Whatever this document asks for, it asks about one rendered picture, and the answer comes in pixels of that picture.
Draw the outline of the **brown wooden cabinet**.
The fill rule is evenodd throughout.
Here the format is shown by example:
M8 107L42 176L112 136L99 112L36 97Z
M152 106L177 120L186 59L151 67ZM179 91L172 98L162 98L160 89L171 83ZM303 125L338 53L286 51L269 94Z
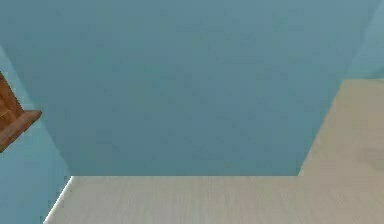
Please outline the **brown wooden cabinet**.
M42 115L41 110L24 110L0 72L0 153L3 153Z

